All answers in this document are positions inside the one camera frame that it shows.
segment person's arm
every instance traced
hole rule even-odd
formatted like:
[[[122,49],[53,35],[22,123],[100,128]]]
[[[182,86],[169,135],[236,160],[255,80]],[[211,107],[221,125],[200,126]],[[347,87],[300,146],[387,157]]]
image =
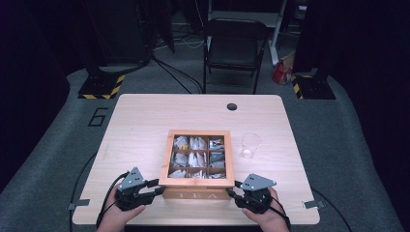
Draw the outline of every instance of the person's arm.
[[[273,188],[269,188],[272,197],[278,200],[277,192]],[[283,210],[276,200],[272,200],[271,207],[283,213]],[[289,232],[286,226],[286,221],[272,210],[266,211],[264,214],[254,214],[247,208],[242,209],[242,212],[251,220],[258,223],[264,232]]]
[[[108,209],[115,202],[115,192],[118,186],[113,188],[109,194],[105,209]],[[120,232],[129,220],[141,214],[144,210],[145,206],[141,205],[133,210],[122,211],[114,204],[105,212],[97,232]]]

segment table hole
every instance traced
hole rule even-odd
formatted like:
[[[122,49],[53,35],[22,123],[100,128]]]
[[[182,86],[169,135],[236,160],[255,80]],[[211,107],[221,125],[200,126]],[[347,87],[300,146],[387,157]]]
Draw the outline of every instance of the table hole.
[[[236,103],[229,103],[226,107],[227,107],[229,110],[234,111],[234,110],[236,110],[236,109],[238,108],[238,105],[236,105]]]

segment chair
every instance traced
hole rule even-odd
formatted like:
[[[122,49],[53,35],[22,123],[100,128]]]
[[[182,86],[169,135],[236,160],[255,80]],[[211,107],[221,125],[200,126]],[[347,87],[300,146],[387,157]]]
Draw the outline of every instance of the chair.
[[[208,68],[209,73],[211,69],[251,72],[250,78],[256,72],[252,92],[255,94],[268,36],[268,28],[259,21],[232,18],[209,20],[204,27],[203,93],[206,94],[207,84],[226,85],[208,83]]]

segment black curtain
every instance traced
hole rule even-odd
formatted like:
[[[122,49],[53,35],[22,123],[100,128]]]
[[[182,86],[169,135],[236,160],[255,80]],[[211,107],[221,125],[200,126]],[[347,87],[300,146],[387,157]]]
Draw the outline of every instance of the black curtain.
[[[306,72],[333,61],[325,68],[331,67],[329,74],[355,106],[374,166],[406,231],[410,231],[408,7],[405,0],[311,0],[294,64],[295,72]]]
[[[80,0],[4,0],[0,9],[3,190],[64,105],[67,75],[85,68],[73,36],[96,64],[104,63]]]

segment hazard stripe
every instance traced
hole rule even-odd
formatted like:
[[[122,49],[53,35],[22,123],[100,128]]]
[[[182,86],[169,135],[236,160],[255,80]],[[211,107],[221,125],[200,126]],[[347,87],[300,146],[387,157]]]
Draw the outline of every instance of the hazard stripe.
[[[120,91],[121,84],[124,81],[125,76],[121,75],[118,77],[117,82],[115,83],[114,89],[109,95],[78,95],[79,99],[88,99],[88,100],[98,100],[98,99],[114,99],[118,92]]]
[[[296,81],[296,76],[292,75],[291,81],[293,84],[293,89],[295,90],[296,98],[303,99],[304,97],[302,96],[301,89],[299,88],[298,82]]]

